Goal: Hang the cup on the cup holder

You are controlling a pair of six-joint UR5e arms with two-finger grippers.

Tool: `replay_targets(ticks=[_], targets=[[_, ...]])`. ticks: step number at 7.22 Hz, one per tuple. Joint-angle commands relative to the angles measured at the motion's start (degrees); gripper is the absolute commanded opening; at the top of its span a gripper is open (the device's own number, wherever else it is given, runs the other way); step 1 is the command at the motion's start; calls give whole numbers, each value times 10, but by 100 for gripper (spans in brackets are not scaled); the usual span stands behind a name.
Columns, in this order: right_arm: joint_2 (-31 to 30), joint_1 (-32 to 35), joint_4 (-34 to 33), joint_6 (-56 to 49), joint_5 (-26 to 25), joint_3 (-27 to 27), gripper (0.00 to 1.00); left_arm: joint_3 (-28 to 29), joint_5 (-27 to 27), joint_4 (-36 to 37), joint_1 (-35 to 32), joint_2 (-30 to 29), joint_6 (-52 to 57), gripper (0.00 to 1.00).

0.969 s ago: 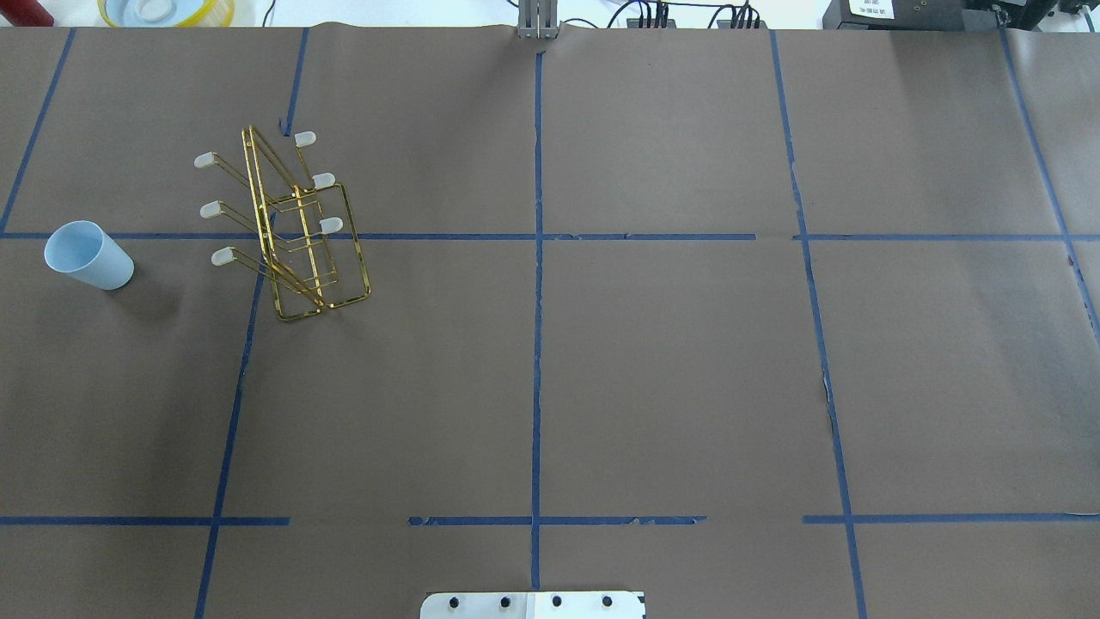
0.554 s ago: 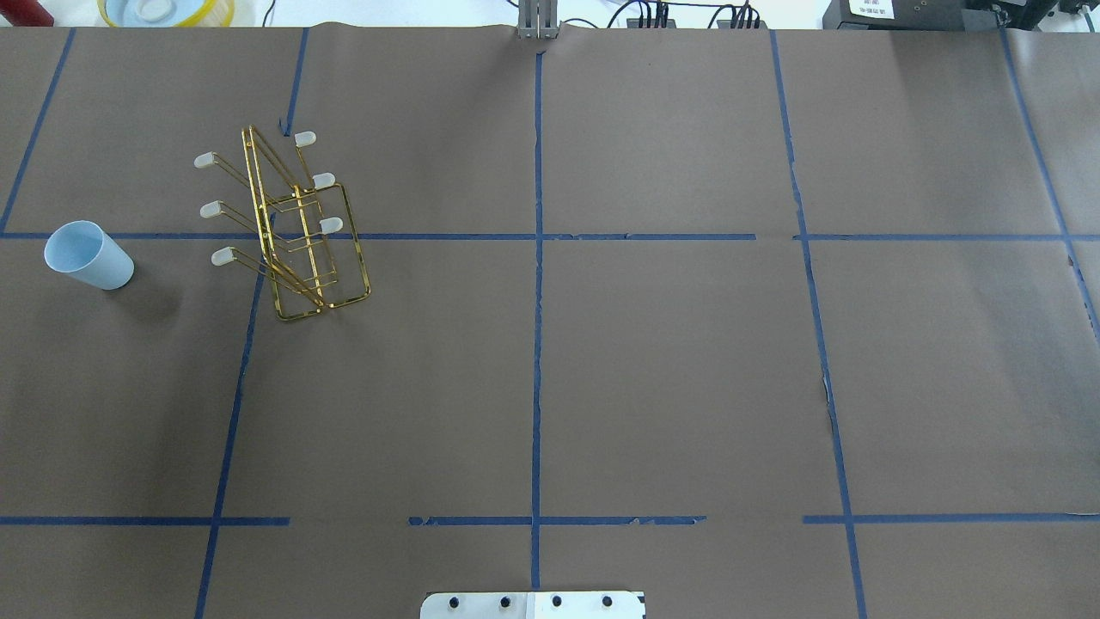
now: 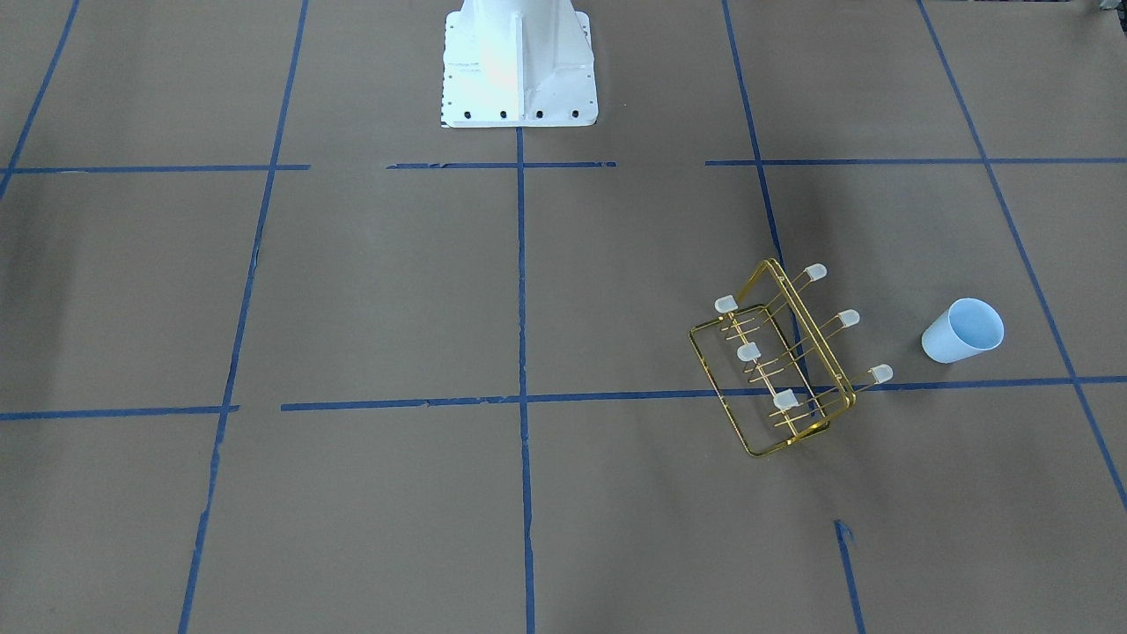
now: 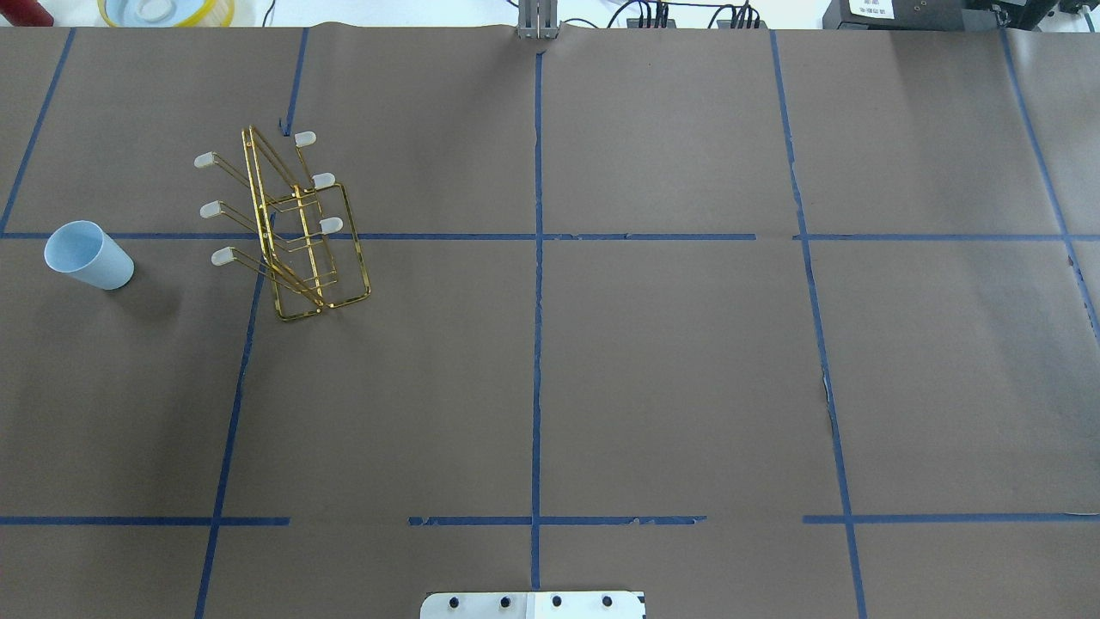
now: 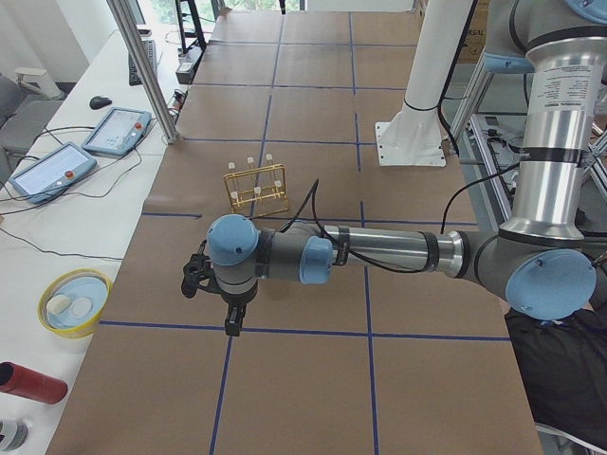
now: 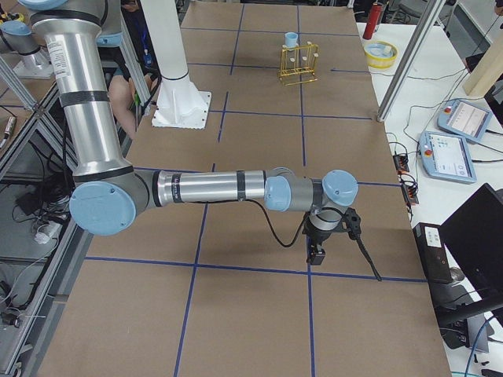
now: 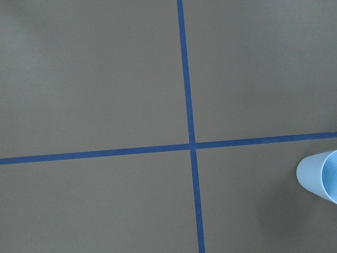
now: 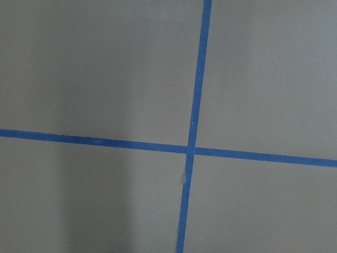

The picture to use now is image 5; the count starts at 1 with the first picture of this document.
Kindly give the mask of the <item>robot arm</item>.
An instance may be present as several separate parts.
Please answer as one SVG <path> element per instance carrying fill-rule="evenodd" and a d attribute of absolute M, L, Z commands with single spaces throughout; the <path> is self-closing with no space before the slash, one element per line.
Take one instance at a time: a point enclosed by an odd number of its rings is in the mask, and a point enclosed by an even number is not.
<path fill-rule="evenodd" d="M 510 217 L 494 232 L 432 234 L 292 220 L 278 230 L 216 219 L 183 269 L 182 293 L 228 305 L 238 335 L 261 279 L 325 283 L 349 259 L 402 274 L 439 271 L 474 282 L 534 319 L 569 317 L 606 300 L 606 270 L 575 223 L 582 163 L 606 73 L 602 1 L 499 1 L 489 50 L 534 71 Z"/>

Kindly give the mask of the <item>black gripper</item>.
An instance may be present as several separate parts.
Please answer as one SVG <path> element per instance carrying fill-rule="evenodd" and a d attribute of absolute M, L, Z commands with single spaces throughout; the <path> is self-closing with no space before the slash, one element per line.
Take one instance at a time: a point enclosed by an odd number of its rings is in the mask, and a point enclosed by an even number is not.
<path fill-rule="evenodd" d="M 229 337 L 239 337 L 247 312 L 248 299 L 241 297 L 227 297 L 228 313 L 225 318 L 225 333 Z"/>

